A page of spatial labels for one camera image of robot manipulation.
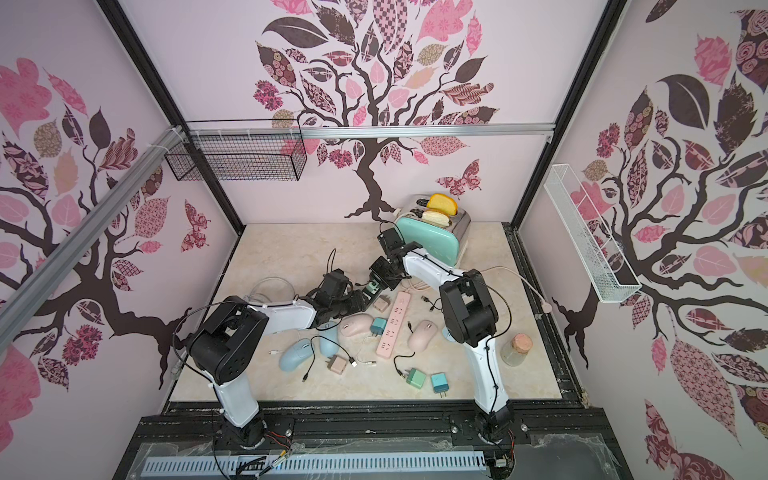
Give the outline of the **teal charger plug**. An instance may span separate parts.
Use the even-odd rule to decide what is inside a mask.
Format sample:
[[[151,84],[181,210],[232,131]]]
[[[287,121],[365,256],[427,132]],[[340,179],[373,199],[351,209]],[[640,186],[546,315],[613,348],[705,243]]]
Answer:
[[[449,382],[445,373],[436,373],[430,376],[430,382],[433,392],[440,396],[445,397],[450,389]]]
[[[381,317],[376,317],[370,325],[370,332],[373,336],[381,336],[387,328],[388,320]]]

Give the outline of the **black power strip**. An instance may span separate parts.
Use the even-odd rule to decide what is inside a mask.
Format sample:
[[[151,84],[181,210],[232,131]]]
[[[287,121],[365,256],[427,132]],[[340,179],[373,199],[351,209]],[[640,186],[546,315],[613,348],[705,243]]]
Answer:
[[[369,280],[360,290],[361,308],[369,309],[380,297],[384,286],[375,280]]]

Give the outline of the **green charger plug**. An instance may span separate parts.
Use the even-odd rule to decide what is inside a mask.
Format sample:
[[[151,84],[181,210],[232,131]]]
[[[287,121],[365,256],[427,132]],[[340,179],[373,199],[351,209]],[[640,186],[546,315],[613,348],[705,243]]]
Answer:
[[[421,370],[412,368],[405,372],[404,378],[409,386],[420,390],[426,382],[427,375]]]

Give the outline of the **pink power strip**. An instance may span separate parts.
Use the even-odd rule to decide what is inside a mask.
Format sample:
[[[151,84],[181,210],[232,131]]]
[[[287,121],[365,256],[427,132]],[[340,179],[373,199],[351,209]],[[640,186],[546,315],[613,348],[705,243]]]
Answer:
[[[405,291],[399,292],[395,297],[387,319],[387,324],[376,349],[376,355],[378,357],[382,359],[390,359],[393,356],[398,335],[404,323],[410,301],[411,294]]]

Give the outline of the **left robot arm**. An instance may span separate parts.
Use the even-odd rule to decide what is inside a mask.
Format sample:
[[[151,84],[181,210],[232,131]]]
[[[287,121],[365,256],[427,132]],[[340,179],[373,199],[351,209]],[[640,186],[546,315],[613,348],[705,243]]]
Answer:
[[[319,286],[290,301],[264,304],[232,295],[178,345],[212,384],[224,418],[244,429],[259,415],[245,370],[262,339],[289,330],[325,331],[333,319],[365,312],[380,292],[376,281],[355,286],[336,269],[324,274]]]

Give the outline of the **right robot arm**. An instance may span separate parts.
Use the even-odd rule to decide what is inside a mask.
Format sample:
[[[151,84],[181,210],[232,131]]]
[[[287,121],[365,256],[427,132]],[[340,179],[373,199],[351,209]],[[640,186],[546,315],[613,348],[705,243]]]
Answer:
[[[432,256],[417,242],[407,243],[396,228],[377,236],[384,255],[371,266],[381,280],[398,286],[414,278],[437,291],[444,326],[464,346],[474,377],[474,402],[479,409],[478,429],[486,439],[501,434],[514,420],[510,397],[499,367],[496,340],[499,312],[489,286],[476,269],[460,270]]]

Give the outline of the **pink charger plug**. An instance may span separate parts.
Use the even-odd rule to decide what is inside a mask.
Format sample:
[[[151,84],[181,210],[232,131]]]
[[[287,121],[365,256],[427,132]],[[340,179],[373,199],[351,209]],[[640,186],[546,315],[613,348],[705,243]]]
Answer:
[[[327,369],[336,375],[342,375],[349,365],[348,359],[334,355],[328,360]]]

